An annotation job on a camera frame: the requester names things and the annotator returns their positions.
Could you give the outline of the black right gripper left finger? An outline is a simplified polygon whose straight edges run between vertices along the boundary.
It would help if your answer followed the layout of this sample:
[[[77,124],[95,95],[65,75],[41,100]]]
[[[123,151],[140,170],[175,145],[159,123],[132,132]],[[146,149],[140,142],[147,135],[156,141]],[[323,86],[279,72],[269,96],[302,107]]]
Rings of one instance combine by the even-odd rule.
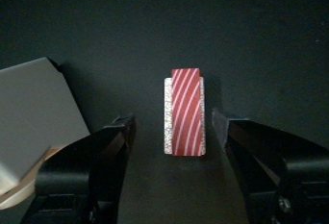
[[[128,114],[43,162],[18,224],[116,224],[135,134]]]

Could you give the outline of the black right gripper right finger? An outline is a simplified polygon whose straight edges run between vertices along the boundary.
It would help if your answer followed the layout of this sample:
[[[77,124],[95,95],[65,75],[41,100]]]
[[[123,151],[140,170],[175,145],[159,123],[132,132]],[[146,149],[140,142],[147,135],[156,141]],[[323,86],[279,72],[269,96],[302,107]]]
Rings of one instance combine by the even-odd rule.
[[[329,149],[218,111],[212,126],[245,197],[247,224],[329,224]]]

